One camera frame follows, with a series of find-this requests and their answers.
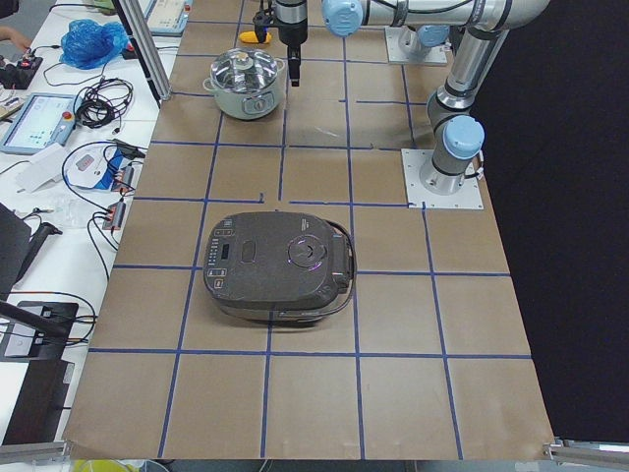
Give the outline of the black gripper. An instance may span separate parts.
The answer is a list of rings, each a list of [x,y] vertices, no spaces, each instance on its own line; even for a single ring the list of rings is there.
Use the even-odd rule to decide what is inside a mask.
[[[280,40],[287,45],[288,76],[292,87],[301,80],[301,45],[308,38],[308,5],[306,0],[274,2],[275,24]]]
[[[257,12],[253,17],[257,43],[269,44],[271,42],[273,22],[273,1],[260,0]],[[264,31],[264,41],[262,41],[262,30]]]

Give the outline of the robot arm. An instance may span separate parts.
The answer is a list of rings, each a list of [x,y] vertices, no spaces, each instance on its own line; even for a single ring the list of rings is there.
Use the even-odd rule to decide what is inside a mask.
[[[510,30],[534,20],[547,5],[545,1],[324,1],[321,14],[327,29],[339,37],[364,26],[463,28],[450,72],[428,100],[435,149],[419,172],[424,188],[447,196],[460,190],[468,165],[481,152],[485,131],[469,110],[495,56]]]
[[[401,27],[411,12],[407,1],[322,1],[323,20],[334,34],[345,37],[368,22],[372,3],[392,12],[392,27]],[[270,28],[276,28],[287,57],[301,57],[301,45],[308,39],[307,1],[260,1],[253,22],[258,43],[265,41]],[[415,37],[421,47],[431,48],[443,44],[448,34],[448,26],[422,26]]]

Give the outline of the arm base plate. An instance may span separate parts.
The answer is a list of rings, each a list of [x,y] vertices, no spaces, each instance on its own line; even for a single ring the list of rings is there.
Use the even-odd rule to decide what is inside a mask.
[[[433,166],[432,154],[432,149],[401,150],[407,206],[482,210],[484,204],[473,164],[459,176],[448,176]]]
[[[445,66],[449,26],[386,27],[388,62]]]

